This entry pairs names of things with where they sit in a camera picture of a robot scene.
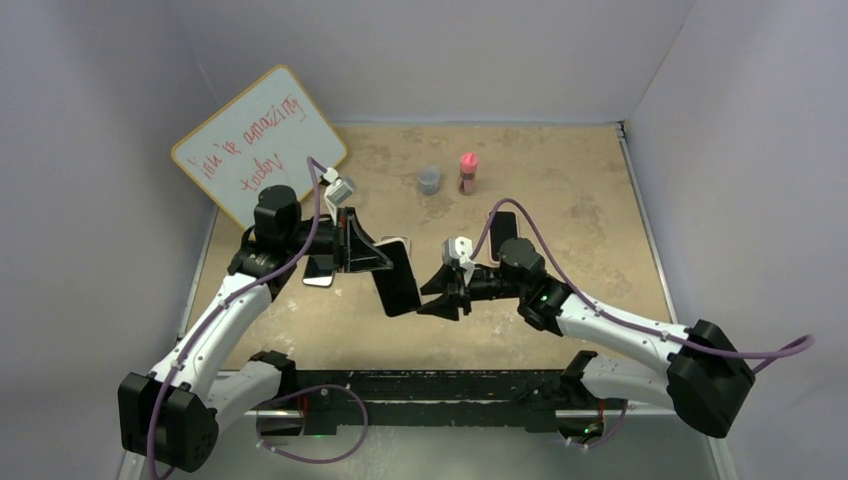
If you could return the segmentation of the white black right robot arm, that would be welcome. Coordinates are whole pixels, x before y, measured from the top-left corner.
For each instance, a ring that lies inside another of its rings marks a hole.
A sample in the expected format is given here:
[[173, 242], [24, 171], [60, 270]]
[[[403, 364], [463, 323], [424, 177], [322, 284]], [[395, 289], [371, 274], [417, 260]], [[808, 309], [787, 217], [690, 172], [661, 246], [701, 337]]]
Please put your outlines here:
[[619, 353], [575, 356], [561, 376], [569, 404], [631, 400], [670, 409], [704, 435], [728, 435], [755, 374], [720, 327], [653, 321], [599, 302], [548, 274], [545, 259], [524, 238], [506, 241], [495, 267], [472, 261], [470, 247], [465, 237], [444, 242], [441, 267], [420, 289], [432, 299], [418, 313], [457, 321], [475, 301], [515, 298], [518, 314], [534, 329]]

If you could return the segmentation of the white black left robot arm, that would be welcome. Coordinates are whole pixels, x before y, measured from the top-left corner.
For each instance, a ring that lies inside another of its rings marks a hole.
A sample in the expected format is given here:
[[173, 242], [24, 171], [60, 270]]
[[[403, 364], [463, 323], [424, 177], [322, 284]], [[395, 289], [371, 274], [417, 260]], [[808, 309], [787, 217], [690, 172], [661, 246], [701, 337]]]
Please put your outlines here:
[[254, 407], [284, 409], [328, 390], [303, 387], [287, 355], [261, 351], [237, 373], [218, 374], [247, 328], [272, 304], [304, 255], [329, 258], [333, 270], [389, 270], [392, 261], [361, 229], [352, 208], [336, 219], [301, 218], [288, 186], [258, 196], [254, 224], [242, 236], [216, 297], [186, 336], [146, 374], [130, 373], [118, 388], [123, 448], [149, 464], [197, 471], [219, 434]]

